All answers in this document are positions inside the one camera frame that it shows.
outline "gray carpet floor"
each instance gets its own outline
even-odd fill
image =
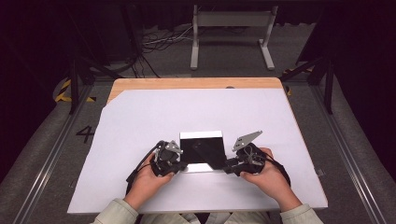
[[[268,71],[257,40],[262,31],[247,28],[241,34],[223,29],[208,29],[200,36],[199,68],[190,70],[191,41],[184,40],[166,50],[145,54],[151,66],[161,77],[280,77],[293,68],[313,25],[275,27],[269,50],[276,69]],[[135,66],[140,76],[154,77],[149,67]],[[132,69],[122,73],[134,77]],[[339,145],[326,116],[321,112],[321,102],[316,100],[313,87],[304,82],[305,74],[285,83],[291,89],[291,108],[302,131],[312,161],[324,175],[319,177],[329,201],[329,207],[317,211],[324,223],[396,223],[396,185],[381,165],[359,123],[355,120],[343,93],[334,82],[332,117],[340,127],[379,207],[384,221],[373,222],[367,207],[351,178]],[[28,223],[89,223],[96,215],[67,215],[66,210],[74,192],[79,173],[90,150],[92,137],[84,143],[85,136],[76,133],[86,126],[97,127],[102,108],[106,105],[112,82],[98,77],[90,96],[94,103],[85,103],[65,139],[62,154],[57,160],[46,187],[36,202]],[[68,118],[70,103],[59,102],[47,119],[37,129],[0,186],[0,223],[12,223],[18,214],[35,178]],[[278,212],[271,212],[274,223],[280,223]]]

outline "person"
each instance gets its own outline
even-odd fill
[[[271,157],[272,151],[262,147],[261,150]],[[143,163],[142,169],[138,173],[134,183],[124,199],[113,200],[105,210],[95,219],[93,224],[126,224],[135,223],[138,213],[136,210],[153,197],[156,192],[173,177],[173,173],[158,177],[149,166],[149,161],[154,154],[151,154]],[[280,171],[271,163],[267,162],[262,171],[257,174],[241,173],[241,177],[246,181],[259,187],[264,193],[277,201],[280,208],[280,215],[284,224],[319,224],[322,221],[315,211],[308,205],[302,204],[288,182]],[[194,214],[153,214],[144,215],[140,223],[190,223],[200,224],[199,219]],[[207,219],[208,223],[264,223],[269,224],[271,220],[265,213],[259,212],[233,212],[233,213],[211,213]]]

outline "table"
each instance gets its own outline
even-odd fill
[[[226,156],[231,158],[236,138],[260,128],[264,134],[254,143],[273,150],[297,196],[314,208],[327,207],[277,78],[146,78],[115,81],[68,213],[97,213],[114,197],[123,197],[125,178],[159,139],[177,141],[182,131],[221,130]],[[276,209],[277,203],[256,186],[236,175],[213,172],[177,174],[138,212]]]

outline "person's right hand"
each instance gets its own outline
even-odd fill
[[[260,150],[270,155],[272,158],[274,157],[271,149],[261,147]],[[241,176],[246,179],[246,181],[255,184],[268,196],[275,199],[282,212],[289,211],[302,204],[291,190],[285,177],[271,162],[266,162],[264,168],[258,175],[241,172]]]

